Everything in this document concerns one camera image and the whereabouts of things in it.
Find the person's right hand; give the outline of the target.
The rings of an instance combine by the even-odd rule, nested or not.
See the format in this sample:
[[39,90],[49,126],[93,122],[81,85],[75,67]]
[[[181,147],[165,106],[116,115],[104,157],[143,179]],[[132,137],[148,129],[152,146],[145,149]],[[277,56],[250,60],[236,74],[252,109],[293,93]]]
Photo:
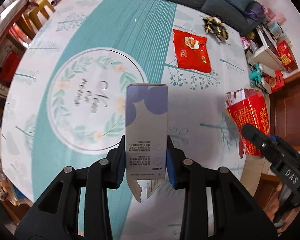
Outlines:
[[[279,183],[279,185],[276,188],[276,192],[272,195],[270,198],[268,204],[264,208],[264,212],[268,216],[270,220],[274,219],[276,211],[279,209],[279,195],[282,191],[283,183]],[[278,228],[278,233],[283,233],[292,223],[292,221],[295,219],[295,217],[300,212],[300,206],[297,208],[292,209],[291,211],[286,212],[282,216],[282,226]]]

